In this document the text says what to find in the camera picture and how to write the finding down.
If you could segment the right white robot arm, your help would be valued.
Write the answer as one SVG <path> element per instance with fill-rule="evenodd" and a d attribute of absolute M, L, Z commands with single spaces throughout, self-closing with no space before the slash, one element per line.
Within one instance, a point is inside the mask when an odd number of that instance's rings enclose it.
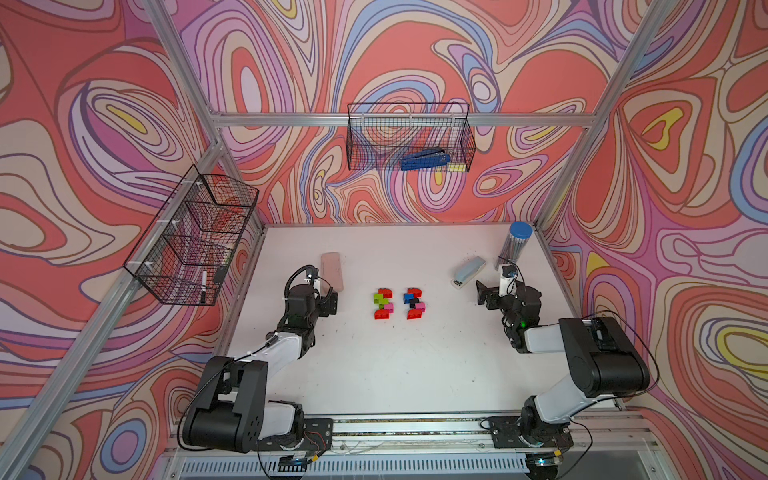
<path fill-rule="evenodd" d="M 628 398 L 651 386 L 646 361 L 613 316 L 561 318 L 540 323 L 541 293 L 521 281 L 505 289 L 476 283 L 477 303 L 502 314 L 501 324 L 519 354 L 565 355 L 568 373 L 544 393 L 526 399 L 516 416 L 480 422 L 496 449 L 565 448 L 574 415 L 601 402 Z"/>

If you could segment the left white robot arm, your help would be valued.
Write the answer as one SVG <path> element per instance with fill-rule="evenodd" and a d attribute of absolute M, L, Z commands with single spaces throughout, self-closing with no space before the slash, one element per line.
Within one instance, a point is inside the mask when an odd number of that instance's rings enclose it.
<path fill-rule="evenodd" d="M 271 377 L 315 345 L 320 318 L 337 313 L 338 293 L 310 284 L 292 286 L 274 331 L 256 350 L 237 358 L 214 356 L 177 427 L 184 450 L 249 453 L 264 444 L 293 449 L 305 437 L 299 403 L 267 398 Z"/>

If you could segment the pink plastic case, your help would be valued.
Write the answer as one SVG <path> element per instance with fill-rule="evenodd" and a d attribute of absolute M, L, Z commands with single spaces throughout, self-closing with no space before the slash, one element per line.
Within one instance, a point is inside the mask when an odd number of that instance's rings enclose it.
<path fill-rule="evenodd" d="M 344 290 L 342 261 L 338 252 L 324 253 L 320 257 L 320 281 L 322 292 L 327 294 L 333 289 L 335 292 Z"/>

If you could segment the grey small case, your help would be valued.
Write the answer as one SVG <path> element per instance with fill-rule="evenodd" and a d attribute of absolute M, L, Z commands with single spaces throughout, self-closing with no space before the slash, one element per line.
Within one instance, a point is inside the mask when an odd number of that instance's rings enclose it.
<path fill-rule="evenodd" d="M 457 289 L 463 288 L 470 283 L 485 266 L 486 260 L 479 256 L 466 260 L 455 271 L 451 279 L 451 285 Z"/>

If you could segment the blue capped clear cylinder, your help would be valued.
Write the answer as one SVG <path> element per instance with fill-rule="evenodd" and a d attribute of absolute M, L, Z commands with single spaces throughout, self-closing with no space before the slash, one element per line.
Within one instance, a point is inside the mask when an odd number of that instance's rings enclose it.
<path fill-rule="evenodd" d="M 502 265 L 516 263 L 533 232 L 533 226 L 526 222 L 516 221 L 512 223 L 501 251 L 496 257 L 494 269 L 499 270 Z"/>

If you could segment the black marker in basket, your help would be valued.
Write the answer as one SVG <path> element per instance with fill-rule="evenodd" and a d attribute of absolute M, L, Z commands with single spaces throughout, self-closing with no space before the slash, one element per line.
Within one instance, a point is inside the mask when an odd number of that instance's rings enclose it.
<path fill-rule="evenodd" d="M 203 269 L 201 273 L 201 290 L 200 290 L 200 304 L 206 305 L 207 304 L 207 280 L 208 280 L 208 272 L 207 270 Z"/>

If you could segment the blue object in basket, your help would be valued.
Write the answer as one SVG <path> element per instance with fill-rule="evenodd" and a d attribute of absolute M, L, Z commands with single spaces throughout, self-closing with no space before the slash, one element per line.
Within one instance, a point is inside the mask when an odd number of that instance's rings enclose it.
<path fill-rule="evenodd" d="M 451 162 L 451 156 L 443 149 L 423 150 L 400 160 L 401 171 L 442 168 Z"/>

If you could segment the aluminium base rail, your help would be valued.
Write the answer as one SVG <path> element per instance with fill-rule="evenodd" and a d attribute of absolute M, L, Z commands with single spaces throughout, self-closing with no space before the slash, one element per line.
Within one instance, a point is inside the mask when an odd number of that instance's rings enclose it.
<path fill-rule="evenodd" d="M 293 451 L 165 454 L 155 479 L 674 479 L 638 413 L 578 416 L 560 443 L 525 447 L 509 412 L 323 415 Z"/>

